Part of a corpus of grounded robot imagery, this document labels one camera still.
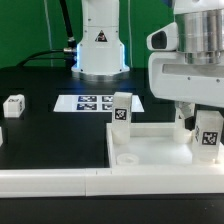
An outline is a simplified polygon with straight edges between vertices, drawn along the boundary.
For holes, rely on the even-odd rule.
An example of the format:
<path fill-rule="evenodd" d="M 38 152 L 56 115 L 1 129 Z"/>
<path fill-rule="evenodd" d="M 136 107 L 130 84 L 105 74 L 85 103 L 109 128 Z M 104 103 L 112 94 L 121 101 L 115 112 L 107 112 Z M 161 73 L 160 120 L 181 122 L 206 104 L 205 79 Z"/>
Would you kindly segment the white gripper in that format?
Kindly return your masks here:
<path fill-rule="evenodd" d="M 218 64 L 188 64 L 185 54 L 177 51 L 177 30 L 177 24 L 172 22 L 147 37 L 147 47 L 152 51 L 148 60 L 149 85 L 155 97 L 181 101 L 184 128 L 192 131 L 195 104 L 224 108 L 224 52 Z"/>

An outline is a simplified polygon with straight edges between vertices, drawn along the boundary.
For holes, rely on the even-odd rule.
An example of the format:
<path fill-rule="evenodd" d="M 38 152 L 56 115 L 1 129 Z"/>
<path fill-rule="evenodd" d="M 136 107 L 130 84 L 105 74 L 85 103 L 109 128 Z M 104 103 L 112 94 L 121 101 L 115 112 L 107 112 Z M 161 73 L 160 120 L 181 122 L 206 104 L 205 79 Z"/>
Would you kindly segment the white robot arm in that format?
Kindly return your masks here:
<path fill-rule="evenodd" d="M 151 33 L 149 85 L 157 98 L 224 108 L 224 0 L 165 0 L 174 21 Z M 105 80 L 127 72 L 119 0 L 82 0 L 83 38 L 73 75 Z"/>

